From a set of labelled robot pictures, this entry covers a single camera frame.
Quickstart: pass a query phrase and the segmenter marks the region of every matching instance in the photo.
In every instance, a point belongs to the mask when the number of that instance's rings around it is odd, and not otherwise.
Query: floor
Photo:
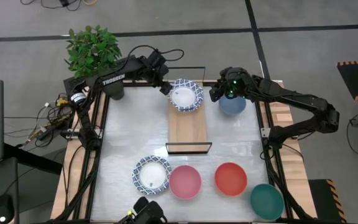
[[[205,66],[207,79],[217,78],[219,71],[228,66],[241,66],[250,73],[262,75],[261,60],[263,65],[267,65],[271,79],[283,80],[289,89],[321,96],[341,113],[338,132],[313,134],[300,145],[308,177],[332,179],[348,222],[358,223],[358,155],[349,149],[346,141],[346,124],[358,113],[358,102],[352,100],[336,70],[336,62],[358,60],[358,29],[354,29],[357,26],[349,27],[352,29],[340,27],[358,25],[358,1],[250,2],[257,27],[266,28],[259,29],[262,44],[259,48],[255,47],[253,34],[256,33],[249,32],[252,23],[243,0],[99,0],[91,6],[81,4],[75,12],[65,8],[45,9],[40,1],[24,6],[19,0],[0,0],[0,79],[5,84],[5,115],[35,116],[46,102],[53,101],[64,90],[62,80],[73,74],[63,60],[67,58],[66,42],[57,37],[62,38],[61,35],[66,35],[70,28],[77,32],[86,25],[108,27],[110,31],[121,34],[119,44],[122,52],[128,52],[139,44],[150,44],[161,50],[181,48],[186,53],[185,57],[169,65]],[[59,5],[57,0],[44,0],[43,3],[46,6]],[[310,26],[325,28],[308,31],[312,29]],[[304,28],[279,32],[275,27]],[[170,30],[181,30],[179,33],[182,35],[170,35],[166,32]],[[193,34],[183,30],[192,30]],[[135,37],[139,32],[149,31],[165,32]],[[48,40],[16,39],[21,41],[10,38],[33,36],[52,37],[41,38]],[[135,54],[148,53],[148,50],[139,49]],[[171,75],[175,77],[182,73],[176,71]],[[202,77],[199,71],[186,75],[195,79]],[[297,109],[292,110],[292,115],[294,121],[310,117],[310,114]],[[5,122],[7,131],[34,125],[34,120],[10,119]],[[351,128],[349,138],[358,150],[358,129]],[[23,140],[6,138],[6,142],[11,144]],[[65,141],[57,139],[49,147],[34,149],[33,152],[53,157],[64,147]],[[35,178],[39,187],[27,189],[26,181]],[[58,177],[29,172],[20,182],[23,185],[21,210],[42,204],[21,213],[21,223],[48,220],[52,209],[52,203],[48,201],[54,198]]]

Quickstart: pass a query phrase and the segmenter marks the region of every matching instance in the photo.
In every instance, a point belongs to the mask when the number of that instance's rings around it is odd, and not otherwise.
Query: white tabletop
[[[168,99],[157,88],[126,87],[125,97],[110,100],[103,137],[99,174],[91,212],[92,220],[117,221],[144,196],[132,183],[132,171],[143,157],[166,158],[172,168],[183,164],[195,167],[201,175],[199,194],[180,200],[169,189],[148,200],[156,201],[168,221],[252,221],[261,220],[249,205],[249,195],[257,184],[267,183],[255,105],[238,116],[226,116],[213,103],[204,87],[208,154],[168,156]],[[214,172],[224,162],[235,162],[246,172],[248,185],[237,197],[223,195],[215,186]]]

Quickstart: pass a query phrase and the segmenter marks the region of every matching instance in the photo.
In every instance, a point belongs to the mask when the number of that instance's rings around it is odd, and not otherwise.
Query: wooden board
[[[280,84],[281,87],[284,87],[281,81],[277,81],[277,83]],[[264,103],[260,103],[260,110],[262,112],[264,126],[268,127],[269,124],[267,121]],[[270,103],[270,110],[272,112],[274,125],[285,127],[293,124],[289,106],[284,105],[283,103]],[[287,139],[284,144],[291,146],[298,152],[301,152],[298,140],[296,139]],[[285,180],[287,182],[287,189],[307,214],[311,215],[312,217],[317,217],[302,158],[296,152],[287,148],[286,146],[281,148],[280,155],[282,159]],[[274,169],[277,171],[274,159],[272,159],[272,164]]]
[[[99,127],[102,125],[102,113],[103,113],[103,108],[104,108],[105,97],[106,97],[106,95],[104,94],[104,92],[102,92],[100,102],[99,102],[98,112],[96,115],[96,125],[98,125]],[[90,119],[92,119],[93,110],[94,110],[94,103],[91,105],[91,109],[89,110],[89,118]],[[78,117],[77,117],[77,115],[75,115],[74,120],[73,120],[73,128],[77,121],[78,121]],[[66,150],[64,164],[63,164],[63,168],[66,173],[66,182],[68,180],[68,168],[70,165],[71,158],[73,157],[76,149],[80,146],[81,146],[80,140],[77,140],[77,139],[73,139],[73,140],[69,141],[67,144],[67,150]],[[72,165],[71,165],[70,184],[68,186],[68,201],[69,201],[69,203],[72,200],[72,198],[74,197],[74,195],[77,193],[77,190],[78,190],[78,184],[80,183],[80,176],[81,176],[82,164],[84,161],[84,157],[85,157],[85,149],[82,147],[76,153],[76,156],[74,157]],[[94,158],[94,152],[91,153],[91,156],[89,159],[87,174],[90,172],[90,167],[92,166],[93,161],[94,161],[93,158]],[[50,218],[58,217],[65,208],[66,193],[65,193],[65,184],[64,184],[63,178],[64,177],[63,177],[63,171],[62,171],[62,173],[60,174],[59,185],[58,185],[58,188],[56,191],[55,202],[53,203],[53,208],[52,208],[52,213],[51,213]],[[88,202],[88,195],[89,195],[89,187],[82,197],[79,218],[85,218],[86,204]]]
[[[168,153],[207,152],[209,145],[191,145],[193,142],[207,142],[204,105],[192,112],[179,112],[168,104],[168,142],[188,142],[184,146],[167,146]]]

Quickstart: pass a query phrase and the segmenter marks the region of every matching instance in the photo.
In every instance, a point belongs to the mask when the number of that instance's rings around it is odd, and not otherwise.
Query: blue bowl
[[[223,95],[219,99],[219,108],[228,115],[237,115],[241,113],[246,108],[246,105],[246,99],[242,97],[228,99],[226,96]]]
[[[281,193],[270,184],[259,184],[251,192],[251,207],[265,220],[276,220],[284,211],[284,199]]]

